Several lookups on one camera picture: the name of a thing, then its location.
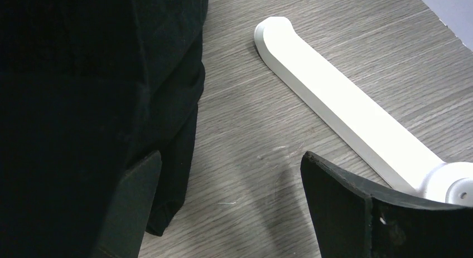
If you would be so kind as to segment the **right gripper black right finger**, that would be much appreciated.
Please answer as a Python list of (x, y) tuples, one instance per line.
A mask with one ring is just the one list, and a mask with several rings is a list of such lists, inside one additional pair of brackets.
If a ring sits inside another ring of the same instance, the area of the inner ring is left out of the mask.
[(430, 201), (313, 152), (301, 177), (322, 257), (471, 257), (472, 208)]

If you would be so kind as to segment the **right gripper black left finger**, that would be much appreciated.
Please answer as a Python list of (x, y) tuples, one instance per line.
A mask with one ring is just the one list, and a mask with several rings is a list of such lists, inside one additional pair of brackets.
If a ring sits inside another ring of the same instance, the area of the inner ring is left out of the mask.
[(138, 256), (161, 166), (161, 155), (155, 151), (124, 172), (92, 257)]

